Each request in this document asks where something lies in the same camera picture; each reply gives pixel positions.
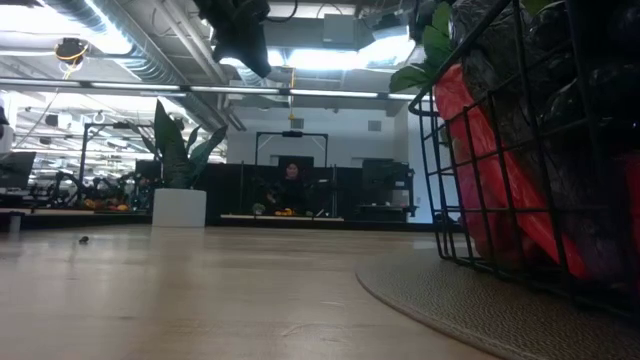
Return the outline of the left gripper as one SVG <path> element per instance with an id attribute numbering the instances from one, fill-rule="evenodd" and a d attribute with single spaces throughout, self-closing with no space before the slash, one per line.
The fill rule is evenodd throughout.
<path id="1" fill-rule="evenodd" d="M 263 22 L 270 12 L 266 0 L 194 0 L 199 17 L 214 29 L 214 60 L 239 60 L 265 78 L 271 73 Z"/>

